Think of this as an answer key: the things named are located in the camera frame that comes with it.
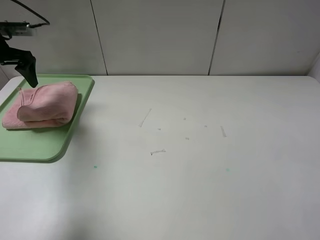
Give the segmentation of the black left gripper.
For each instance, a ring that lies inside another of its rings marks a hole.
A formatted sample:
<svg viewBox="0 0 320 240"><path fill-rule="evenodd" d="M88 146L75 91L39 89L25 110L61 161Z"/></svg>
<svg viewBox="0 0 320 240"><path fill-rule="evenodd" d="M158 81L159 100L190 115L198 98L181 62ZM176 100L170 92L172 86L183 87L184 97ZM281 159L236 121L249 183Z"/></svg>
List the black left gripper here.
<svg viewBox="0 0 320 240"><path fill-rule="evenodd" d="M38 85L36 74L36 58L30 51L16 49L7 44L7 39L0 36L0 64L16 65L19 72L31 87Z"/></svg>

